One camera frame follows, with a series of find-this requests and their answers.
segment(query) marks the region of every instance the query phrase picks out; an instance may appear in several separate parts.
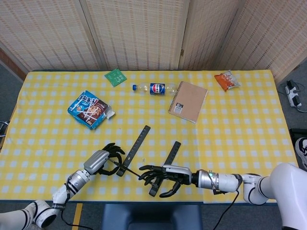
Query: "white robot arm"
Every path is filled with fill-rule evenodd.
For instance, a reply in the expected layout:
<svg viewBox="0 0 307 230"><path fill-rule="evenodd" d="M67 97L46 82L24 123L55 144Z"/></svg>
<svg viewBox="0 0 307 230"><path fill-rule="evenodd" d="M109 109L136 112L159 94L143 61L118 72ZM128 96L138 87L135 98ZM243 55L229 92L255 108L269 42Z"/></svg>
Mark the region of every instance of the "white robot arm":
<svg viewBox="0 0 307 230"><path fill-rule="evenodd" d="M270 176L256 174L221 174L198 170L192 173L189 168L173 165L162 167L146 165L140 170L145 185L155 178L175 181L173 188L160 194L169 197L176 193L182 184L194 184L198 188L212 189L214 194L235 192L243 182L243 198L247 203L263 205L268 199L276 199L283 229L307 229L307 172L288 163L278 165Z"/></svg>
<svg viewBox="0 0 307 230"><path fill-rule="evenodd" d="M119 167L111 171L103 169L109 158L116 157L121 163L120 153L125 154L114 143L108 144L102 150L96 151L85 163L83 170L77 170L67 179L66 183L52 196L53 205L50 207L45 201L37 200L25 209L0 213L0 230L40 230L49 226L60 211L65 209L66 203L81 190L90 180L91 175L97 173L112 175Z"/></svg>

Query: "orange snack bag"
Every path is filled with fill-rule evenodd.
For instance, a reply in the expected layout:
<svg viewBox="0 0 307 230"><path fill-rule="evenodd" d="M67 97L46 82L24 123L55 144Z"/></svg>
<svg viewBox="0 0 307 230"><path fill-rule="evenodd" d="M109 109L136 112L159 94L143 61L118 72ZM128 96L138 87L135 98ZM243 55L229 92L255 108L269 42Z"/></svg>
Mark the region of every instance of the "orange snack bag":
<svg viewBox="0 0 307 230"><path fill-rule="evenodd" d="M239 82L236 80L236 78L234 77L234 75L232 75L230 71L215 75L214 77L224 91L227 91L233 87L240 86Z"/></svg>

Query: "snack box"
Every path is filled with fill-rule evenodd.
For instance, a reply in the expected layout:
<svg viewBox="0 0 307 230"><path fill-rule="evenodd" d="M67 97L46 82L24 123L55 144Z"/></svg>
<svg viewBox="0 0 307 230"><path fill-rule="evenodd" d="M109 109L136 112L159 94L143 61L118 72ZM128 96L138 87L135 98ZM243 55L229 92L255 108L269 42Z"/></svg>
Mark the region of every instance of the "snack box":
<svg viewBox="0 0 307 230"><path fill-rule="evenodd" d="M87 90L71 104L67 111L78 122L90 129L96 129L105 118L109 119L115 114L108 104Z"/></svg>

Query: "brown notebook cover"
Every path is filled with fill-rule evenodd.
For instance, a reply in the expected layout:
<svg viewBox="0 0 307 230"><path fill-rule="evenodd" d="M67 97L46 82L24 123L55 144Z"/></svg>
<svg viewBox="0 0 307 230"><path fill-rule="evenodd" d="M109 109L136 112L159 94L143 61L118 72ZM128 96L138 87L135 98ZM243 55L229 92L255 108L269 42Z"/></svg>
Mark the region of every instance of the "brown notebook cover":
<svg viewBox="0 0 307 230"><path fill-rule="evenodd" d="M208 90L182 81L168 112L196 123Z"/></svg>

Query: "black ruler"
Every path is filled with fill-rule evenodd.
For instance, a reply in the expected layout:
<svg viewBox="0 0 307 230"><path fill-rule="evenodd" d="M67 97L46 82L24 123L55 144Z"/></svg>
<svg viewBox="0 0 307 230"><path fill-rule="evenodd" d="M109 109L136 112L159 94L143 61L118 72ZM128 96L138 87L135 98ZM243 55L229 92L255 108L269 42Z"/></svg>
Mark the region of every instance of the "black ruler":
<svg viewBox="0 0 307 230"><path fill-rule="evenodd" d="M179 150L179 147L180 147L181 143L178 142L178 141L175 141L173 147L172 147L172 150L170 151L166 161L164 164L172 164L173 163L173 160ZM152 188L150 189L149 191L149 195L151 196L155 196L162 184L162 181L163 179L156 179L155 182L153 184L155 185L152 185Z"/></svg>
<svg viewBox="0 0 307 230"><path fill-rule="evenodd" d="M139 150L141 144L143 143L146 135L148 134L150 130L149 126L145 126L144 129L142 130L142 132L140 133L139 137L137 138L137 140L135 141L134 145L132 146L130 152L128 153L128 155L126 156L124 162L122 163L122 165L124 165L126 168L128 168L128 166L130 165L133 157L135 156L136 152ZM124 168L120 168L116 175L117 176L123 176L125 173L126 169Z"/></svg>

